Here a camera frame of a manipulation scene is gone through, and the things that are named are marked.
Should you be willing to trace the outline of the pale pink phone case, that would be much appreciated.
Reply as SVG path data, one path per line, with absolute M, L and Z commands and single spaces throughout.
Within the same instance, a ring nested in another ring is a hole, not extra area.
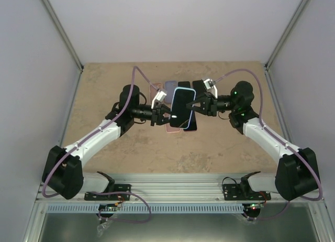
M 180 128 L 171 127 L 170 124 L 166 124 L 165 130 L 168 134 L 175 134 L 175 133 L 179 133 L 181 131 Z

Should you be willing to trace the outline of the teal phone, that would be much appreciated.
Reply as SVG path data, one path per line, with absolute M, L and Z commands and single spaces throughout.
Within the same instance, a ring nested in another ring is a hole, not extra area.
M 178 87 L 191 88 L 191 83 L 189 81 L 180 81 L 178 82 Z

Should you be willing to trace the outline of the lavender phone case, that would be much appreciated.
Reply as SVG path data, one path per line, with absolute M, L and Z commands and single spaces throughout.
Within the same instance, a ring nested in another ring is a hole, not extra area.
M 171 104 L 172 103 L 173 94 L 174 94 L 174 91 L 175 91 L 175 88 L 177 87 L 177 85 L 178 85 L 178 81 L 166 81 L 165 82 L 164 88 L 167 91 L 167 95 L 166 95 L 164 101 L 167 104 Z

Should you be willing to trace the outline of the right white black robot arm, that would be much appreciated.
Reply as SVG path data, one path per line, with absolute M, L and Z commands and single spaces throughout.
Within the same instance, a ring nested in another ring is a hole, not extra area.
M 243 198 L 251 200 L 259 192 L 271 192 L 291 201 L 321 190 L 315 152 L 310 148 L 299 148 L 273 132 L 261 119 L 261 114 L 253 110 L 253 99 L 252 85 L 240 81 L 229 95 L 204 92 L 186 107 L 206 116 L 229 111 L 231 126 L 257 143 L 277 163 L 274 175 L 256 171 L 241 178 L 239 187 Z

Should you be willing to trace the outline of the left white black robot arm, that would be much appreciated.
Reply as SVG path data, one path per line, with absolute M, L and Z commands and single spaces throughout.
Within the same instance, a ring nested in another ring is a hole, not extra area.
M 150 105 L 140 103 L 143 94 L 136 85 L 124 86 L 105 119 L 80 140 L 64 148 L 50 149 L 42 174 L 42 195 L 51 198 L 57 195 L 69 200 L 81 192 L 92 192 L 103 200 L 115 193 L 115 181 L 103 172 L 84 173 L 88 161 L 112 141 L 123 136 L 139 119 L 151 126 L 169 122 L 170 109 L 162 102 L 167 92 L 159 87 Z

